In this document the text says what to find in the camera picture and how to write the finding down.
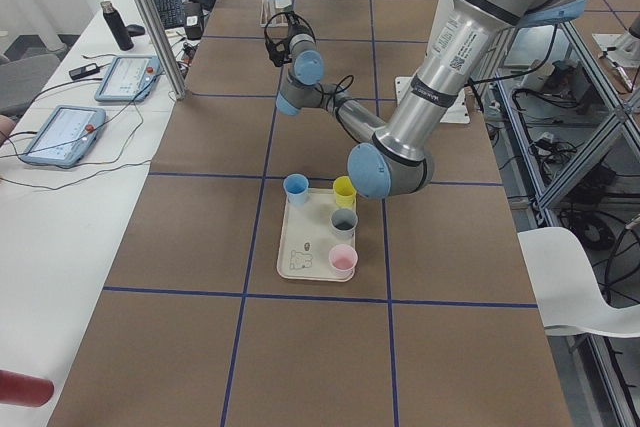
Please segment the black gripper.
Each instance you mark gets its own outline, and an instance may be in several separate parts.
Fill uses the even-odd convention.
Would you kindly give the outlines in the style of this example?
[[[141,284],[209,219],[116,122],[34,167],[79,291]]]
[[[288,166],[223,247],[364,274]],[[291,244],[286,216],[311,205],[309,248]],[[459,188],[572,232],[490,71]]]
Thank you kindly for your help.
[[[271,22],[279,16],[283,16],[286,19],[287,35],[280,40],[274,40],[269,35],[268,28],[271,25]],[[293,38],[300,34],[299,16],[293,10],[274,14],[267,20],[266,25],[263,28],[263,34],[269,60],[275,66],[283,66],[287,63],[291,63],[291,43]]]

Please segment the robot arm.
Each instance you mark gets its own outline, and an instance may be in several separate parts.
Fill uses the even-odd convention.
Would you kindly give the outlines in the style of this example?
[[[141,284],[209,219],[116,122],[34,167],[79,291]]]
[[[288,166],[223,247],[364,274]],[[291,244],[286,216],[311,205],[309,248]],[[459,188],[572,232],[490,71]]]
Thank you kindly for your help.
[[[325,84],[324,61],[310,24],[292,9],[282,12],[287,34],[265,39],[269,58],[287,65],[276,97],[277,109],[290,116],[304,108],[330,113],[356,142],[347,171],[362,196],[384,199],[424,188],[433,176],[426,149],[430,135],[487,53],[507,28],[554,25],[578,18],[587,0],[452,0],[437,39],[428,46],[389,121],[383,121],[338,84]]]

